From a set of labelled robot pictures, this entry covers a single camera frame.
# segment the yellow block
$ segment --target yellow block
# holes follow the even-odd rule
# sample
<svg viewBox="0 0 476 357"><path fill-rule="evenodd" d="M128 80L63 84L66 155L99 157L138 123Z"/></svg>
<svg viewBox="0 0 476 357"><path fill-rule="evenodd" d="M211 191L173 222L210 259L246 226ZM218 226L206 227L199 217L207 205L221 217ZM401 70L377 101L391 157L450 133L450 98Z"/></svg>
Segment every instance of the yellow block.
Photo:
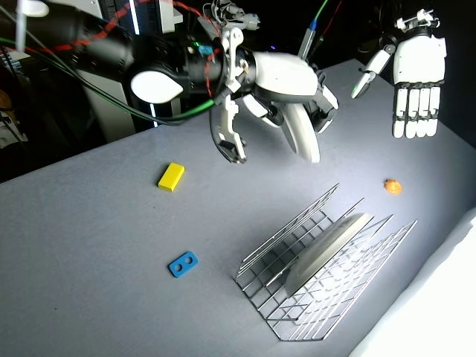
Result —
<svg viewBox="0 0 476 357"><path fill-rule="evenodd" d="M171 162L169 167L165 171L165 174L158 182L158 186L163 190L173 192L184 172L185 167L176 164L175 162Z"/></svg>

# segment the orange object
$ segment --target orange object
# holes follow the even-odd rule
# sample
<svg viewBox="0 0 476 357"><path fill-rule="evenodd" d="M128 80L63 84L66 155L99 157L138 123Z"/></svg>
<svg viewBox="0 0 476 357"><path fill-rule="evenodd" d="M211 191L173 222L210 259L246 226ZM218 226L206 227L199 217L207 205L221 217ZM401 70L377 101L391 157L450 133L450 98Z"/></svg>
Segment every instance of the orange object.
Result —
<svg viewBox="0 0 476 357"><path fill-rule="evenodd" d="M385 180L384 187L392 195L399 195L402 193L402 184L397 180Z"/></svg>

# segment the gray table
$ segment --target gray table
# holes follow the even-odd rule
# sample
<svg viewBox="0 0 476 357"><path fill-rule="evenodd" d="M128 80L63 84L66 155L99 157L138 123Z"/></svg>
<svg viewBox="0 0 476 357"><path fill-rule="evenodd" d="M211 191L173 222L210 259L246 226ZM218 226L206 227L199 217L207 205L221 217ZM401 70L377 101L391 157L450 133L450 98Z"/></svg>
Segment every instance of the gray table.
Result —
<svg viewBox="0 0 476 357"><path fill-rule="evenodd" d="M243 109L245 165L214 149L204 115L2 184L0 355L346 356L476 202L476 152L444 126L393 139L393 88L377 78L351 100L358 67L327 71L341 109L319 137L319 165ZM170 161L187 169L174 193L155 186ZM279 342L232 276L337 182L331 216L366 197L361 210L396 214L388 232L419 224L327 340ZM188 250L199 264L175 279L167 264Z"/></svg>

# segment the robot finger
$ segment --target robot finger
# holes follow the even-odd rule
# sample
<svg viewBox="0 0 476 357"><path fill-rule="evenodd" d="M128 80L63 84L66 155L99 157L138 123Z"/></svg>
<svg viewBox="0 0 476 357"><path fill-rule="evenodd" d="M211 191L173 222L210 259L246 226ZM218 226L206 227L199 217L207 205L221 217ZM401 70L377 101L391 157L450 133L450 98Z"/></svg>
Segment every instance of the robot finger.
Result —
<svg viewBox="0 0 476 357"><path fill-rule="evenodd" d="M401 138L405 131L405 114L407 112L407 89L395 89L396 102L395 102L395 121L393 122L393 136L395 138Z"/></svg>
<svg viewBox="0 0 476 357"><path fill-rule="evenodd" d="M423 138L428 127L428 110L430 106L430 88L423 88L419 91L418 124L416 136Z"/></svg>
<svg viewBox="0 0 476 357"><path fill-rule="evenodd" d="M430 89L430 120L428 120L428 128L426 135L434 136L437 133L438 112L440 111L440 87Z"/></svg>
<svg viewBox="0 0 476 357"><path fill-rule="evenodd" d="M405 136L413 139L417 134L417 115L419 107L419 89L411 89L408 95L408 121L405 125Z"/></svg>

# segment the wire dish rack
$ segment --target wire dish rack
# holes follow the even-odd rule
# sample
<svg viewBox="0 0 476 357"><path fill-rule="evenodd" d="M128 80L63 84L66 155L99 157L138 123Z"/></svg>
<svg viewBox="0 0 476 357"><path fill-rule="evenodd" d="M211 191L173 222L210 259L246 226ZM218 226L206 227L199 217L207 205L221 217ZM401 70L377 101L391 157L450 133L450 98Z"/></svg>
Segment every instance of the wire dish rack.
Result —
<svg viewBox="0 0 476 357"><path fill-rule="evenodd" d="M299 213L239 266L235 281L281 341L325 339L417 223L413 221L379 238L379 232L393 215L370 221L299 291L287 298L284 282L289 267L334 223L322 208L337 187ZM341 218L351 214L362 200Z"/></svg>

